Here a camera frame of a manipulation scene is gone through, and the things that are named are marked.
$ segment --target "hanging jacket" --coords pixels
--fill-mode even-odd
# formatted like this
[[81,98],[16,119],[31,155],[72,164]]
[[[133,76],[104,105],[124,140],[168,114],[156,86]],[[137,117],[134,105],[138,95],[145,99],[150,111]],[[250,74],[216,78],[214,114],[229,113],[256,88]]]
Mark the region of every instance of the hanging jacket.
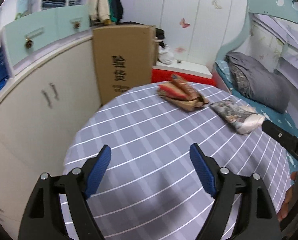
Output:
[[108,0],[88,0],[89,15],[92,21],[99,19],[104,22],[110,19]]
[[111,21],[119,23],[123,16],[123,7],[120,0],[109,0]]

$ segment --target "screw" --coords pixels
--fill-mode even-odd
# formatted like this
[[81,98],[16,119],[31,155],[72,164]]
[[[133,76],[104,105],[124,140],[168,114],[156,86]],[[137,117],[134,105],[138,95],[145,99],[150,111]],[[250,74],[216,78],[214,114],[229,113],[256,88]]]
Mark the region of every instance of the screw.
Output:
[[40,179],[47,179],[49,177],[48,173],[42,173],[41,176],[40,176]]
[[74,175],[78,175],[78,174],[81,173],[81,169],[80,169],[80,168],[74,168],[74,169],[72,170],[72,173],[73,173]]
[[220,172],[222,173],[222,174],[228,174],[229,173],[229,169],[228,168],[225,168],[225,167],[223,167],[223,168],[221,168],[220,169]]
[[254,174],[252,175],[252,177],[253,177],[254,179],[256,179],[256,180],[261,179],[261,176],[260,176],[258,173],[254,173]]

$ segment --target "teal mattress cover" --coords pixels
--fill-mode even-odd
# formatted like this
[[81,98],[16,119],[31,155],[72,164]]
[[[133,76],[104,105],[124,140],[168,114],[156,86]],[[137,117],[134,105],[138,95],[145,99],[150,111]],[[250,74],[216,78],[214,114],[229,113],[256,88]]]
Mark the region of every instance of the teal mattress cover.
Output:
[[[269,119],[271,122],[273,122],[277,126],[281,127],[283,130],[298,137],[298,129],[297,129],[293,119],[291,118],[290,114],[287,111],[285,111],[284,114],[281,114],[281,113],[273,110],[270,107],[267,107],[259,102],[253,101],[251,99],[248,99],[248,98],[242,96],[238,91],[236,91],[233,88],[233,85],[227,80],[225,74],[222,72],[222,70],[216,64],[215,64],[215,67],[216,67],[218,74],[221,76],[224,83],[231,90],[232,94],[235,97],[244,100],[250,106],[254,107],[259,114],[263,114],[267,119]],[[298,161],[295,158],[293,158],[287,151],[286,151],[286,155],[288,157],[290,173],[292,173],[293,171],[298,171]]]

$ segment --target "bed headboard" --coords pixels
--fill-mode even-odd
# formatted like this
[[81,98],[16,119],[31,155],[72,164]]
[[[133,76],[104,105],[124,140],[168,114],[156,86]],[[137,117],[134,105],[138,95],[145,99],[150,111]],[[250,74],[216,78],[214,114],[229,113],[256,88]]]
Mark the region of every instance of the bed headboard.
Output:
[[239,35],[223,45],[217,54],[217,60],[223,60],[226,54],[239,48],[250,35],[253,14],[268,15],[298,24],[298,2],[296,0],[248,0],[244,25]]

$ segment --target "blue gripper pad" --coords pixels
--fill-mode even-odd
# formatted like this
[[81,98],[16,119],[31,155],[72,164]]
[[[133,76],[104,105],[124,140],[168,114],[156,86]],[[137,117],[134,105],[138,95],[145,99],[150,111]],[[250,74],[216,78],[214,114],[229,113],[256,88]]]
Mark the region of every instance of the blue gripper pad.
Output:
[[192,144],[190,146],[190,159],[196,173],[198,174],[199,180],[204,188],[204,191],[209,193],[213,198],[217,194],[217,189],[215,185],[215,178],[212,174],[212,171],[209,169],[208,165],[202,158],[200,148],[197,144]]
[[109,146],[105,146],[101,149],[99,155],[100,156],[96,164],[93,166],[87,179],[87,188],[84,192],[87,199],[89,199],[92,194],[97,192],[100,182],[105,175],[105,172],[111,161],[111,148]]

